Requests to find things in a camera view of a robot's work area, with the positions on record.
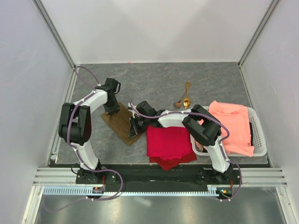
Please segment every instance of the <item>white wall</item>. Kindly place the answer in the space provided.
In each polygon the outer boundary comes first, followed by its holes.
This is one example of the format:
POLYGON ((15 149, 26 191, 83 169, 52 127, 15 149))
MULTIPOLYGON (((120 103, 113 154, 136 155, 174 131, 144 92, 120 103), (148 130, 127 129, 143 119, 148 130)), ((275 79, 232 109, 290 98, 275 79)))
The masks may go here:
POLYGON ((71 69, 31 0, 0 7, 0 223, 19 224, 71 69))
POLYGON ((271 0, 42 0, 76 63, 236 62, 271 0))
POLYGON ((299 212, 299 1, 280 1, 243 67, 272 163, 299 212))

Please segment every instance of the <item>marbled gray surface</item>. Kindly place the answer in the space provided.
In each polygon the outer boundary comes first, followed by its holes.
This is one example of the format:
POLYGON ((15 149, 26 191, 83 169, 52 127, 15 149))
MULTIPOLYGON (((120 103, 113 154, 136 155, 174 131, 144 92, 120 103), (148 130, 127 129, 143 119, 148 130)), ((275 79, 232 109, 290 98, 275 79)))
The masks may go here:
MULTIPOLYGON (((86 65, 103 84, 106 77, 121 83, 116 95, 124 105, 130 100, 138 104, 143 100, 156 110, 175 110, 173 103, 185 92, 186 81, 191 82, 189 98, 194 104, 210 105, 214 100, 249 106, 237 63, 139 63, 139 64, 89 64, 86 65)), ((96 85, 93 77, 80 69, 82 77, 96 85)), ((88 93, 90 87, 77 79, 72 102, 88 93)), ((104 107, 92 114, 91 145, 102 164, 149 163, 146 156, 146 136, 127 146, 100 117, 104 107)), ((198 156, 193 163, 211 163, 208 156, 198 156)), ((232 157, 238 163, 267 163, 267 157, 232 157)), ((74 151, 61 141, 57 163, 75 163, 74 151)))

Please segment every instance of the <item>gray floor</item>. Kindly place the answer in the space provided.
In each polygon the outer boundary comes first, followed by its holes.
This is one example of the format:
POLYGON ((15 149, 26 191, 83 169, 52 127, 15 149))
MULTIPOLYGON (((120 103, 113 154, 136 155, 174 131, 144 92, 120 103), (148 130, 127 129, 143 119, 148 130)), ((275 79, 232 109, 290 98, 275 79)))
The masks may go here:
MULTIPOLYGON (((192 105, 209 105, 212 101, 235 103, 249 106, 249 100, 237 63, 141 63, 141 64, 93 64, 86 65, 100 82, 112 77, 121 82, 118 101, 124 105, 130 100, 138 104, 143 100, 156 110, 175 110, 173 103, 185 91, 186 81, 191 82, 189 97, 192 105)), ((90 83, 96 84, 93 77, 83 69, 80 73, 90 83)), ((88 93, 90 87, 77 79, 72 102, 88 93)), ((91 145, 102 164, 149 163, 146 156, 145 134, 132 146, 124 144, 102 120, 100 107, 92 114, 91 145)), ((265 164, 263 157, 232 157, 241 164, 265 164)), ((63 141, 60 144, 57 163, 76 163, 74 151, 63 141)), ((208 156, 198 156, 193 163, 211 163, 208 156)))
MULTIPOLYGON (((47 196, 58 209, 82 196, 47 196)), ((285 224, 275 188, 242 188, 231 202, 190 196, 120 196, 83 200, 54 213, 40 208, 42 224, 285 224)))

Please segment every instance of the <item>pink cloth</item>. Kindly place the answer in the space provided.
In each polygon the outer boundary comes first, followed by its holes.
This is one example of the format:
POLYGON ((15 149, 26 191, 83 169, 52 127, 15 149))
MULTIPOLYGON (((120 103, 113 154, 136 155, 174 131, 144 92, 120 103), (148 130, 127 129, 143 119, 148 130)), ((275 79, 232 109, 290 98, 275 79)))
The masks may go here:
POLYGON ((192 152, 190 134, 184 127, 154 128, 146 130, 147 156, 162 160, 181 159, 192 152))
MULTIPOLYGON (((248 109, 243 105, 218 103, 214 101, 209 106, 209 112, 215 116, 225 127, 230 136, 223 141, 225 151, 252 156, 254 146, 251 146, 251 134, 248 118, 248 109)), ((227 132, 221 128, 222 136, 227 132)))

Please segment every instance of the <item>folded red cloth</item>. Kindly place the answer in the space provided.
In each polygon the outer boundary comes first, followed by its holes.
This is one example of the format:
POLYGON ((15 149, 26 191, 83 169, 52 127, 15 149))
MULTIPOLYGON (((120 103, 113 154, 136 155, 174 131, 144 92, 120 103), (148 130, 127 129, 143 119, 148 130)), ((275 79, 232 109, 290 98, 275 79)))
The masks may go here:
POLYGON ((181 159, 173 159, 173 160, 162 160, 160 157, 150 157, 150 162, 156 162, 160 165, 163 170, 170 170, 173 167, 176 167, 180 163, 186 163, 196 160, 196 155, 193 151, 189 154, 184 155, 181 159))
POLYGON ((190 134, 184 127, 154 128, 146 130, 147 156, 162 160, 181 159, 192 152, 190 134))

